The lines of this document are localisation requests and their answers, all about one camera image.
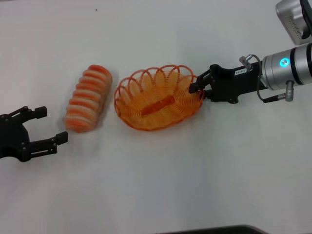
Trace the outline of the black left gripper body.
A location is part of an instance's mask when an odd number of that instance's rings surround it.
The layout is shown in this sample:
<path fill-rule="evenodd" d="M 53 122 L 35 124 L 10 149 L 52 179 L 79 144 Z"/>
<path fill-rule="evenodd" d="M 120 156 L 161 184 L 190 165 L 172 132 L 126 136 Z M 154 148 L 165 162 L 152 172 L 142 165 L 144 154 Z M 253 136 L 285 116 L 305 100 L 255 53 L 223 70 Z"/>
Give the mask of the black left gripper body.
<path fill-rule="evenodd" d="M 0 158 L 14 157 L 20 162 L 31 159 L 30 139 L 20 115 L 0 116 Z"/>

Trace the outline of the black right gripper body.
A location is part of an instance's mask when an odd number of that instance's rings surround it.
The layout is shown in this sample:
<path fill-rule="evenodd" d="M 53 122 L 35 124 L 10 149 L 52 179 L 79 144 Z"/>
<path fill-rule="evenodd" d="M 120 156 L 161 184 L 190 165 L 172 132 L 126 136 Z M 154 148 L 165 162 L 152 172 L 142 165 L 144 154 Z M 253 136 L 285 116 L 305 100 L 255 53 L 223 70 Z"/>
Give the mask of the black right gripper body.
<path fill-rule="evenodd" d="M 225 69 L 217 64 L 210 66 L 211 75 L 211 94 L 209 99 L 212 102 L 228 102 L 230 104 L 238 103 L 238 97 L 242 94 L 252 93 L 267 89 L 259 79 L 259 65 L 257 62 L 252 63 L 253 69 L 247 71 L 244 66 Z"/>

